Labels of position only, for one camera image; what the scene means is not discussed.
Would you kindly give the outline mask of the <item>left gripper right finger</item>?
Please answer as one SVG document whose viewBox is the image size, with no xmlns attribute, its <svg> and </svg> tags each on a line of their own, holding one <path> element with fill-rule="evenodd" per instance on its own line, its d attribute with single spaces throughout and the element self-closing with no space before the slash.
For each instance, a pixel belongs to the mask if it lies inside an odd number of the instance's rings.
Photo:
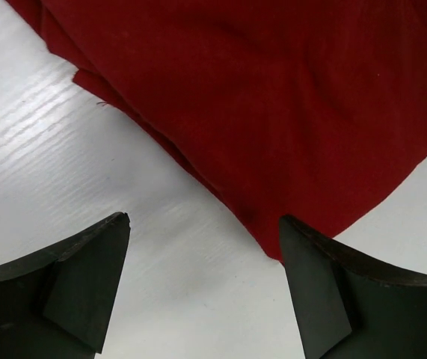
<svg viewBox="0 0 427 359">
<path fill-rule="evenodd" d="M 427 358 L 427 274 L 377 260 L 290 215 L 279 232 L 306 358 Z"/>
</svg>

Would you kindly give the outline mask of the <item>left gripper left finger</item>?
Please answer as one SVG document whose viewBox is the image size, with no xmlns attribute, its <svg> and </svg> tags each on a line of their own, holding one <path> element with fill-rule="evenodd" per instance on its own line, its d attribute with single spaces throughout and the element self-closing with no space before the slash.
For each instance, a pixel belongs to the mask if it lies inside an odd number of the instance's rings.
<svg viewBox="0 0 427 359">
<path fill-rule="evenodd" d="M 105 345 L 129 246 L 116 212 L 0 265 L 0 358 L 94 358 Z"/>
</svg>

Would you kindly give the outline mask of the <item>red t shirt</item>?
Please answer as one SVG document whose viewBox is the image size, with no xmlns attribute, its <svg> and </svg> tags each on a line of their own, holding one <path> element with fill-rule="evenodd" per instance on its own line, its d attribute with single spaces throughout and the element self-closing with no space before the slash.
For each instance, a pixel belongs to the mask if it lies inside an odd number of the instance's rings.
<svg viewBox="0 0 427 359">
<path fill-rule="evenodd" d="M 281 258 L 335 236 L 427 156 L 427 1 L 12 1 Z"/>
</svg>

